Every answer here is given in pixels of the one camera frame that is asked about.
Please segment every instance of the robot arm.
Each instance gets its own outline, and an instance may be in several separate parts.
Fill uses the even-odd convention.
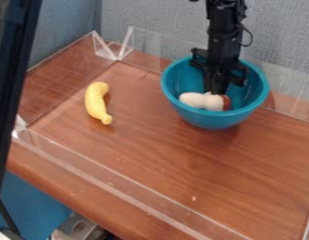
[[[213,95],[226,95],[229,84],[242,86],[248,78],[248,68],[238,60],[241,47],[253,42],[253,34],[241,23],[246,9],[245,0],[206,0],[209,49],[192,49],[190,64],[204,71],[204,90]],[[249,44],[242,43],[244,31],[250,34]]]

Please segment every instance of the bowl rim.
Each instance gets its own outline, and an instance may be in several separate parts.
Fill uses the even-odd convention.
[[[200,114],[208,114],[208,115],[213,115],[213,116],[229,116],[229,115],[237,115],[237,114],[242,114],[242,113],[249,113],[252,112],[253,110],[257,109],[257,107],[264,103],[265,99],[268,98],[269,96],[269,81],[268,81],[268,77],[264,73],[264,71],[254,65],[252,64],[249,61],[246,60],[240,60],[242,62],[244,65],[246,65],[249,68],[252,68],[257,75],[260,76],[261,78],[261,82],[262,82],[262,87],[264,87],[264,90],[261,92],[261,95],[260,97],[257,98],[257,100],[250,103],[248,106],[245,106],[244,108],[241,109],[237,109],[237,110],[230,110],[230,111],[226,111],[226,112],[213,112],[213,111],[209,111],[209,110],[201,110],[201,109],[196,109],[190,106],[188,106],[185,103],[182,103],[176,97],[174,95],[170,93],[169,91],[169,87],[168,87],[168,84],[166,84],[166,77],[168,77],[168,74],[169,72],[172,71],[173,67],[176,65],[178,65],[180,63],[190,60],[193,57],[192,56],[188,56],[188,57],[184,57],[178,60],[176,60],[169,66],[168,68],[165,69],[165,71],[162,72],[162,76],[161,76],[161,87],[162,87],[162,91],[165,93],[165,96],[168,97],[168,99],[173,102],[174,105],[177,105],[178,107],[181,107],[182,109],[185,109],[186,111],[189,112],[193,112],[193,113],[200,113]]]

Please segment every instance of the gray wall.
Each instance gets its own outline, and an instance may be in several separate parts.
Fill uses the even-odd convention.
[[[309,73],[309,0],[246,0],[256,41],[245,56]],[[205,1],[104,0],[102,36],[120,40],[129,25],[206,44]]]
[[[40,62],[93,30],[96,1],[43,1],[40,21],[31,52],[31,65]]]

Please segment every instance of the bowl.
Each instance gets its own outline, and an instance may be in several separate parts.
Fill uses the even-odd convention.
[[[261,106],[269,96],[269,82],[265,73],[248,61],[241,61],[249,68],[244,87],[230,84],[228,96],[232,110],[212,112],[184,104],[178,97],[182,93],[204,93],[202,71],[190,66],[192,56],[174,61],[162,73],[162,91],[180,116],[192,125],[206,129],[224,129],[240,124]]]

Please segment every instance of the yellow banana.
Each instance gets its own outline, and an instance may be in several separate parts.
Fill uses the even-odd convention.
[[[94,82],[85,93],[85,105],[92,117],[101,120],[104,125],[109,125],[113,117],[108,115],[104,96],[109,92],[109,85],[105,82]]]

